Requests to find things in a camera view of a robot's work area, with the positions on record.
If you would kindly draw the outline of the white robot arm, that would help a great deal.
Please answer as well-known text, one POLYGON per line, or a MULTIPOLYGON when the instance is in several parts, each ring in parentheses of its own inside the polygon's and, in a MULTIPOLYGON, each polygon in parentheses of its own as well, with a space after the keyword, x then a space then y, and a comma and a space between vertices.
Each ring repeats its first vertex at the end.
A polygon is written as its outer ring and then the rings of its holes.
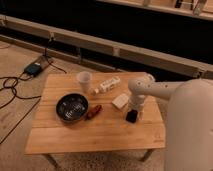
POLYGON ((156 82, 151 75, 128 82, 130 107, 150 95, 168 100, 165 171, 213 171, 213 80, 156 82))

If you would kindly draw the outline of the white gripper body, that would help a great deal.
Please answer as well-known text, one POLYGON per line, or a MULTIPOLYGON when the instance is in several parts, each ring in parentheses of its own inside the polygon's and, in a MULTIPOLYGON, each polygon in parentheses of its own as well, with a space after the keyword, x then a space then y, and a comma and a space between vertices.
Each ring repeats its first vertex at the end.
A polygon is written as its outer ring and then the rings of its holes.
POLYGON ((145 95, 134 95, 132 94, 129 98, 129 109, 135 110, 140 113, 143 110, 145 95))

